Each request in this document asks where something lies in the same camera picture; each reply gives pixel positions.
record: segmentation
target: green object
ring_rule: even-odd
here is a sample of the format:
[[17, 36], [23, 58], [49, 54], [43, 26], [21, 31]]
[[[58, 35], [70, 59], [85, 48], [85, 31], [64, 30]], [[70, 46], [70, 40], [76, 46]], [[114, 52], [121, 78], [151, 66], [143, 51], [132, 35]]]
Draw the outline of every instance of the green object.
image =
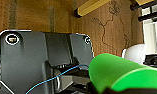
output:
[[112, 54], [96, 56], [89, 66], [90, 80], [99, 93], [106, 88], [122, 91], [127, 88], [157, 89], [157, 69]]

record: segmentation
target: cable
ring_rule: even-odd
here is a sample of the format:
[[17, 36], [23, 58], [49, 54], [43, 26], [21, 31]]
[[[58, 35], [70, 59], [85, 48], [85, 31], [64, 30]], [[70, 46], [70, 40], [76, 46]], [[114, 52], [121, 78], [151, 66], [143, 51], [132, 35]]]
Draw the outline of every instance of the cable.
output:
[[131, 34], [132, 34], [131, 41], [132, 41], [132, 39], [133, 39], [133, 32], [132, 32], [132, 20], [133, 20], [134, 16], [135, 16], [137, 13], [138, 13], [138, 9], [136, 9], [136, 10], [135, 10], [135, 12], [134, 12], [133, 16], [131, 17]]
[[56, 77], [50, 78], [50, 79], [48, 79], [48, 80], [46, 80], [46, 81], [43, 81], [43, 82], [40, 82], [40, 83], [34, 85], [32, 88], [30, 88], [30, 89], [26, 92], [26, 94], [28, 94], [30, 91], [32, 91], [35, 87], [37, 87], [37, 86], [39, 86], [39, 85], [41, 85], [41, 84], [44, 84], [44, 83], [46, 83], [46, 82], [49, 82], [49, 81], [51, 81], [51, 80], [54, 80], [54, 79], [56, 79], [57, 77], [60, 77], [60, 76], [62, 76], [63, 74], [65, 74], [65, 73], [67, 73], [67, 72], [69, 72], [69, 71], [71, 71], [71, 70], [73, 70], [73, 69], [75, 69], [75, 68], [81, 67], [81, 66], [86, 66], [86, 67], [88, 67], [87, 65], [77, 65], [77, 66], [75, 66], [75, 67], [73, 67], [73, 68], [70, 68], [70, 69], [64, 71], [63, 73], [59, 74], [59, 75], [56, 76]]

